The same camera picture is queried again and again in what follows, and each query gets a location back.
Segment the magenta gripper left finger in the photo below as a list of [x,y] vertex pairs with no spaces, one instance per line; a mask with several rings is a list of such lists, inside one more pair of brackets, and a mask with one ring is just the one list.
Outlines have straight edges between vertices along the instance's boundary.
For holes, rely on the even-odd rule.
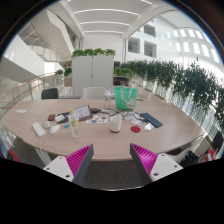
[[90,144],[66,157],[56,157],[44,170],[81,186],[93,155],[93,145]]

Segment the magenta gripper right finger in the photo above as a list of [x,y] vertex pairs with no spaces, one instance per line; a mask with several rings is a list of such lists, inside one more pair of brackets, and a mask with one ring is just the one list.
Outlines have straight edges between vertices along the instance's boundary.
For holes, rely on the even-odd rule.
[[157,155],[134,143],[130,144],[130,154],[143,184],[149,184],[182,169],[165,153]]

